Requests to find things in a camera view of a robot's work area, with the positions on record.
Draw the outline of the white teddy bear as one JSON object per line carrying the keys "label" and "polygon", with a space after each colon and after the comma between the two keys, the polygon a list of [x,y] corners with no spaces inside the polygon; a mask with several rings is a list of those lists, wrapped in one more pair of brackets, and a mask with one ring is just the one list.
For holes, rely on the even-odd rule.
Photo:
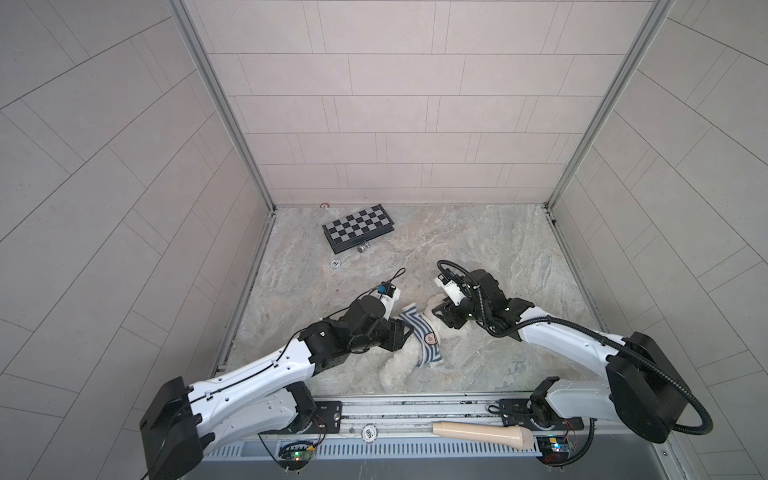
{"label": "white teddy bear", "polygon": [[[454,343],[459,337],[460,331],[447,327],[441,320],[431,313],[431,308],[435,307],[442,299],[443,295],[438,294],[431,297],[423,309],[419,309],[426,316],[435,328],[439,340],[440,350],[443,360],[438,363],[432,363],[424,367],[434,368],[444,363],[444,353],[448,351],[449,344]],[[416,338],[412,335],[405,342],[402,349],[396,351],[392,357],[386,361],[379,373],[379,379],[386,393],[403,392],[406,386],[407,377],[417,369],[417,357],[420,353],[420,346]]]}

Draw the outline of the blue white striped sweater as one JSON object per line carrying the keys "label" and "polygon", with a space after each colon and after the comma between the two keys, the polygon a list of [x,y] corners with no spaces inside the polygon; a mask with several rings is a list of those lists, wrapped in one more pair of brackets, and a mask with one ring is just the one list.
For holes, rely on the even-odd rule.
{"label": "blue white striped sweater", "polygon": [[417,368],[443,360],[438,334],[427,316],[417,308],[415,303],[406,306],[398,315],[398,319],[411,328],[412,337],[417,339],[420,346]]}

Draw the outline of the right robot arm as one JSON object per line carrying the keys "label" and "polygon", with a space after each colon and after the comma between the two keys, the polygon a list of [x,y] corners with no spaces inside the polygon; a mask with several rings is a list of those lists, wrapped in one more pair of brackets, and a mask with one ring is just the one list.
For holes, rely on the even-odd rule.
{"label": "right robot arm", "polygon": [[452,329],[476,323],[494,338],[510,338],[558,353],[598,375],[594,382],[557,376],[542,381],[528,401],[537,425],[558,419],[622,422],[639,437],[663,443],[673,431],[707,434],[712,421],[687,384],[650,337],[599,332],[511,298],[479,269],[441,260],[435,283],[445,299],[432,314]]}

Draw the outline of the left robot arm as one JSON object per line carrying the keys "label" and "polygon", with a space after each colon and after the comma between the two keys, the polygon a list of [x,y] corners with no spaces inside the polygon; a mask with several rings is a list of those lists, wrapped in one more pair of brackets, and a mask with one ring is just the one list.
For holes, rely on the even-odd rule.
{"label": "left robot arm", "polygon": [[405,345],[413,329],[389,309],[384,299],[364,296],[340,319],[312,323],[244,367],[193,384],[182,377],[164,383],[139,423],[147,478],[179,479],[206,453],[250,435],[305,429],[316,410],[308,379],[352,354]]}

